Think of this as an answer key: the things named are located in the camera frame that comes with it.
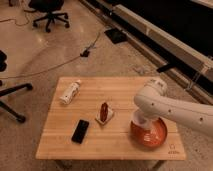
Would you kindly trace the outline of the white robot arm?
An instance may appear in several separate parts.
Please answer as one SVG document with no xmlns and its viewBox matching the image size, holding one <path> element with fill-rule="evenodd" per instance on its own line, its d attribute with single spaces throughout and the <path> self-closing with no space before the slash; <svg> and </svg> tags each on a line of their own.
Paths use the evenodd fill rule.
<svg viewBox="0 0 213 171">
<path fill-rule="evenodd" d="M 167 83 L 152 78 L 134 96 L 135 105 L 147 117 L 160 116 L 213 138 L 213 105 L 165 96 Z"/>
</svg>

